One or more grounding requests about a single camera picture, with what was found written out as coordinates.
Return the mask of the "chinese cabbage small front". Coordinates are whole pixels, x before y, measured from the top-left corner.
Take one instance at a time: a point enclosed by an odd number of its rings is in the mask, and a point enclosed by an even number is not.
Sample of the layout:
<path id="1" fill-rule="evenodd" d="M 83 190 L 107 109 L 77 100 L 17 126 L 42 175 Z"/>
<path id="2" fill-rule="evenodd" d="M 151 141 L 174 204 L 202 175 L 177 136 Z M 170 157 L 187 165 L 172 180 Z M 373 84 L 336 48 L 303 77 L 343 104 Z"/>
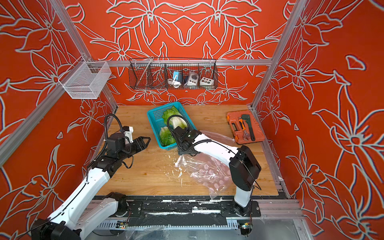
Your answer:
<path id="1" fill-rule="evenodd" d="M 159 133 L 161 146 L 166 147 L 176 143 L 175 138 L 172 136 L 168 127 L 162 127 Z"/>

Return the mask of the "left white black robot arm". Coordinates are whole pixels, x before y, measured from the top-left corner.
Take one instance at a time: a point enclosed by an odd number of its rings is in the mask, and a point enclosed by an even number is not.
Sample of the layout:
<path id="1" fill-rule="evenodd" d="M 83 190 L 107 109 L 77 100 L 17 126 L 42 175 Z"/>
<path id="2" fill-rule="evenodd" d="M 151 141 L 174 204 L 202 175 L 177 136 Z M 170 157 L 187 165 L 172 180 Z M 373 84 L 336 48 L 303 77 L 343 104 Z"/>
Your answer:
<path id="1" fill-rule="evenodd" d="M 98 191 L 121 166 L 132 167 L 125 163 L 125 159 L 132 159 L 149 146 L 149 137 L 133 139 L 132 127 L 120 125 L 119 128 L 112 135 L 105 133 L 102 150 L 90 162 L 86 176 L 73 193 L 47 219 L 36 220 L 30 230 L 33 240 L 84 240 L 108 217 L 131 215 L 126 195 L 115 192 L 106 195 L 97 207 L 84 213 Z"/>

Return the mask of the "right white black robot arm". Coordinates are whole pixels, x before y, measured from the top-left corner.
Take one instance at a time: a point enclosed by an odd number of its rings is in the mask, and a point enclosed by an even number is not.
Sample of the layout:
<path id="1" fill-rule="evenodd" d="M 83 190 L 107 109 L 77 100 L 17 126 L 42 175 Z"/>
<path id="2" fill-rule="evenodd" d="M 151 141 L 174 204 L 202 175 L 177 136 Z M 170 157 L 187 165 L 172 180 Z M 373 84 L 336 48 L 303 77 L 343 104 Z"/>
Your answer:
<path id="1" fill-rule="evenodd" d="M 167 119 L 167 127 L 176 140 L 180 155 L 196 156 L 206 154 L 229 167 L 231 178 L 236 185 L 235 203 L 233 209 L 238 216 L 252 214 L 252 193 L 257 186 L 257 179 L 262 170 L 261 165 L 249 147 L 231 147 L 207 137 L 202 132 L 191 129 L 187 124 L 185 128 L 170 125 L 174 118 L 187 119 L 179 115 L 171 115 Z"/>

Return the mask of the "clear zipper bag pink dots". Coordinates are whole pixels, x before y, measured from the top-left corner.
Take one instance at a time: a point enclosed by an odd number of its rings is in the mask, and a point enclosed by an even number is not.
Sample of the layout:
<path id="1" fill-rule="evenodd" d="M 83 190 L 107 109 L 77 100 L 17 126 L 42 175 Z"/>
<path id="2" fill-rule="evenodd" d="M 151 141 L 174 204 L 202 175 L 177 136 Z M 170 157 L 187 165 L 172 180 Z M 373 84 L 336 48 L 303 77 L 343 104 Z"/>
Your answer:
<path id="1" fill-rule="evenodd" d="M 195 156 L 182 155 L 175 166 L 184 170 L 193 181 L 205 186 L 211 199 L 221 195 L 230 185 L 230 158 L 237 148 L 229 145 L 230 139 L 206 131 L 199 132 L 193 147 L 198 151 Z"/>

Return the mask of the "chinese cabbage long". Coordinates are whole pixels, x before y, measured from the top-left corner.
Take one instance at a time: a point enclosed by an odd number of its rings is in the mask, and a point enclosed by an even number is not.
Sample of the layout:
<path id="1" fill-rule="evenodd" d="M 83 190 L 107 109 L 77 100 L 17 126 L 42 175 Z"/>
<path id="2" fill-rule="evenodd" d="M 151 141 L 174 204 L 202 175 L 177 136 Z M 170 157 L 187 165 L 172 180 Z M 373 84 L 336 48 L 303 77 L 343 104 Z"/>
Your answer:
<path id="1" fill-rule="evenodd" d="M 188 127 L 187 122 L 182 119 L 181 117 L 172 117 L 169 120 L 169 125 L 173 128 L 176 129 L 177 127 L 180 127 L 182 129 L 185 129 Z"/>

